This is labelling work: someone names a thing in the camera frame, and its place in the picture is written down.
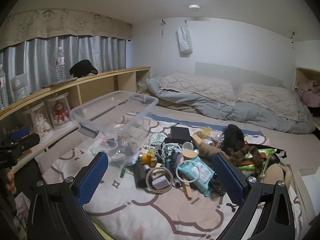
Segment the beige fluffy plush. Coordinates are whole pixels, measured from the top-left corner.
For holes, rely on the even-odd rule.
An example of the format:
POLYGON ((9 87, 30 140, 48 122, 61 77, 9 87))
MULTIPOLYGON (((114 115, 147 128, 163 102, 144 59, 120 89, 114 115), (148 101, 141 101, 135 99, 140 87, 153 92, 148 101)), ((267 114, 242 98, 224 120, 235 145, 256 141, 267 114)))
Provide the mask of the beige fluffy plush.
POLYGON ((261 179, 261 182, 274 185, 277 181, 281 180, 285 183, 286 188, 289 189, 292 177, 292 172, 287 166, 272 164, 265 171, 265 176, 261 179))

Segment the dark brown claw hair clip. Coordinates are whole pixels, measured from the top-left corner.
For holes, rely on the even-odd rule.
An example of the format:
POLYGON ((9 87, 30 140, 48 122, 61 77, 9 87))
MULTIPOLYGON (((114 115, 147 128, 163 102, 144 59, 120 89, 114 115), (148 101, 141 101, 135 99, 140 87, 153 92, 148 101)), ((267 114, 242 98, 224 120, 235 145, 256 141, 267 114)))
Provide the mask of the dark brown claw hair clip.
POLYGON ((212 176, 210 183, 212 185, 211 194, 213 198, 223 197, 226 194, 226 190, 216 173, 212 176))

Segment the green white snack bag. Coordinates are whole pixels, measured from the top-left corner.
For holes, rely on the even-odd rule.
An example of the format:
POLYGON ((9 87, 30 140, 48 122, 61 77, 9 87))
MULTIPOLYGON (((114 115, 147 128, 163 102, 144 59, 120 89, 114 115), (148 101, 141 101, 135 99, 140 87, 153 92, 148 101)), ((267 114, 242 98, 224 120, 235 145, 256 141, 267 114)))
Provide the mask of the green white snack bag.
MULTIPOLYGON (((271 158, 275 156, 276 149, 273 148, 263 148, 259 149, 258 152, 261 156, 261 159, 263 161, 261 173, 264 173, 267 170, 268 164, 271 161, 271 158)), ((246 171, 246 172, 253 172, 255 169, 255 164, 253 161, 253 155, 249 152, 245 155, 243 162, 239 166, 240 170, 246 171)))

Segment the black fluffy item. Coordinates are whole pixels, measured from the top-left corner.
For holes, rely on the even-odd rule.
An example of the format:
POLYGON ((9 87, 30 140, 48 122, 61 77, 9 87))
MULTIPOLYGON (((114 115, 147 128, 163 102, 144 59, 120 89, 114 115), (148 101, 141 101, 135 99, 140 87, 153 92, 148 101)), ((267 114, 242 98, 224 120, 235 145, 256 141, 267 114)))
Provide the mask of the black fluffy item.
POLYGON ((227 128, 223 130, 221 150, 227 155, 231 155, 232 152, 237 152, 242 149, 244 145, 245 139, 242 130, 234 124, 229 124, 227 128))

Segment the teal wet wipes pack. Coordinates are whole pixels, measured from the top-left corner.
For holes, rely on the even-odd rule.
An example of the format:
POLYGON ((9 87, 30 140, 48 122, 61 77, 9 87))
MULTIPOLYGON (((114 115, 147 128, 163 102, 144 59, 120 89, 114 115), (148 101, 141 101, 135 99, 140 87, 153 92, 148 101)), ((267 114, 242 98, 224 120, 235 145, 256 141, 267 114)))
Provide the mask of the teal wet wipes pack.
POLYGON ((199 157, 184 160, 176 167, 177 178, 181 182, 193 183, 205 197, 208 197, 212 191, 209 182, 214 173, 199 157))

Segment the wooden flat stick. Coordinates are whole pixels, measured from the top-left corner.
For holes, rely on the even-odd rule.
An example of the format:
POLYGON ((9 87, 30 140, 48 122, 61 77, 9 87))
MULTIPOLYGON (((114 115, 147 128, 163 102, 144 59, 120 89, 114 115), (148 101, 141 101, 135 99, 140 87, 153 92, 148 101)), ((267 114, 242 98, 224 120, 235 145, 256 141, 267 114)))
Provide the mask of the wooden flat stick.
POLYGON ((192 199, 192 191, 189 183, 182 182, 183 192, 188 200, 192 199))

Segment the brown yarn spool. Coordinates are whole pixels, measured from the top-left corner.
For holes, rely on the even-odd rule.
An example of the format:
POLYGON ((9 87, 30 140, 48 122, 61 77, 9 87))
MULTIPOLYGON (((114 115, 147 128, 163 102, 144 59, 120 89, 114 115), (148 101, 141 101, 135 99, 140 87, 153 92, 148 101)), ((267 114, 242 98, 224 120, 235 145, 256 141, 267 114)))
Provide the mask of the brown yarn spool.
POLYGON ((199 147, 199 156, 202 156, 207 159, 212 159, 214 155, 220 153, 221 150, 212 145, 202 144, 199 147))

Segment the clear plastic storage bin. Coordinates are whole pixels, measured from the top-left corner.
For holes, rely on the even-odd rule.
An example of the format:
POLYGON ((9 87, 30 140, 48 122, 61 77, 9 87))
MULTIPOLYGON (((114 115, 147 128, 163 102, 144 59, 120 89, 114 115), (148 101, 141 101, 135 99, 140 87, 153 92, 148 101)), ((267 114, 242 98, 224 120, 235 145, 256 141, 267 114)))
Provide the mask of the clear plastic storage bin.
POLYGON ((73 108, 70 117, 89 153, 105 152, 109 162, 122 165, 146 141, 150 113, 157 103, 158 99, 149 95, 115 91, 73 108))

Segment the yellow small toy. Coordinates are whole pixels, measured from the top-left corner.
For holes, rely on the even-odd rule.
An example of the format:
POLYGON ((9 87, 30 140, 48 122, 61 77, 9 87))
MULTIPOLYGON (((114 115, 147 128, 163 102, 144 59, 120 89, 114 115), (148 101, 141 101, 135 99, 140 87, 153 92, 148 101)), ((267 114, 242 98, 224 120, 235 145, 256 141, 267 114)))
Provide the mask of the yellow small toy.
POLYGON ((139 155, 139 162, 143 165, 155 167, 157 165, 157 157, 154 154, 154 150, 150 149, 147 153, 141 153, 139 155))

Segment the grey quilted blanket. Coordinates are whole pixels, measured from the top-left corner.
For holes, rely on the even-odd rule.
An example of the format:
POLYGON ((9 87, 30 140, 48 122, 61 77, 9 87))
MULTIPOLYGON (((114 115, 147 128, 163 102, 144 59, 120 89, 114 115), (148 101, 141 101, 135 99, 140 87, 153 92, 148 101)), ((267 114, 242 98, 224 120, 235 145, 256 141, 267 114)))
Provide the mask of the grey quilted blanket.
POLYGON ((148 79, 149 92, 167 106, 193 108, 214 119, 253 124, 271 130, 310 134, 312 115, 298 95, 283 87, 174 72, 148 79))

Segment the white charger cube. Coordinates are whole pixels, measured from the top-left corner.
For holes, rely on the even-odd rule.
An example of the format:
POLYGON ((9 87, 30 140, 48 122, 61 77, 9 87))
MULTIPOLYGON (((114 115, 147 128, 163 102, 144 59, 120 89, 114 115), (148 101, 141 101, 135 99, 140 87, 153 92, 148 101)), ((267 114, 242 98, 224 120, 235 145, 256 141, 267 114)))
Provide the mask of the white charger cube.
POLYGON ((160 191, 166 189, 170 185, 166 176, 160 176, 152 181, 152 186, 160 191))

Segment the black small box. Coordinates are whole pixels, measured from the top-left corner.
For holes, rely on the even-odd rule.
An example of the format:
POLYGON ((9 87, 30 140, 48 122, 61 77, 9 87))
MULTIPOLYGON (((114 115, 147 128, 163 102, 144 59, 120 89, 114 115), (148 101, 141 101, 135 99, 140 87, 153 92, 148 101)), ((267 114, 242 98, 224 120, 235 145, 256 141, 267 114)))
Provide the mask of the black small box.
POLYGON ((185 127, 171 126, 170 140, 171 142, 178 143, 178 144, 191 142, 189 129, 185 127))

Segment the black cap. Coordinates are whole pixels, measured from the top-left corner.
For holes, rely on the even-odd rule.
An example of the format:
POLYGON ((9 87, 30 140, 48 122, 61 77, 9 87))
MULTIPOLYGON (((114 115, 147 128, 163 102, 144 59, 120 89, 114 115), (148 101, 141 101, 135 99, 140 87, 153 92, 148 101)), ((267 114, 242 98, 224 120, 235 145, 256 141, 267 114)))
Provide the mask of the black cap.
POLYGON ((98 70, 89 60, 81 60, 69 70, 69 74, 72 77, 81 78, 86 77, 89 74, 97 75, 98 70))

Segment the clear water bottle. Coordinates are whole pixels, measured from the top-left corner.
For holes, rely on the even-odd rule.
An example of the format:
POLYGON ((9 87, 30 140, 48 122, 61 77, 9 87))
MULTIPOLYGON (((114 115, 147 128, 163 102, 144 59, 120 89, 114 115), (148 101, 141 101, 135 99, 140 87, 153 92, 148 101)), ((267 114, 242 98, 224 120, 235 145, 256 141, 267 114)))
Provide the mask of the clear water bottle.
POLYGON ((66 80, 66 70, 65 70, 65 55, 63 53, 62 47, 58 47, 55 59, 56 68, 56 78, 57 82, 61 83, 66 80))

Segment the grey curtain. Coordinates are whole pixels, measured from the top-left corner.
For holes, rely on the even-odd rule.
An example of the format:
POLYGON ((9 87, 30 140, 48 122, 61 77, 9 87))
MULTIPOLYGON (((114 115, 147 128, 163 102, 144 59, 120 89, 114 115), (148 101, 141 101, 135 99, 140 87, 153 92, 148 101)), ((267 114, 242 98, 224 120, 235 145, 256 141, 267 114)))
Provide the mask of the grey curtain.
POLYGON ((57 36, 35 38, 1 50, 1 64, 7 95, 14 102, 11 79, 27 75, 29 92, 57 82, 57 70, 64 64, 65 77, 78 62, 88 60, 98 73, 126 67, 126 40, 101 36, 57 36))

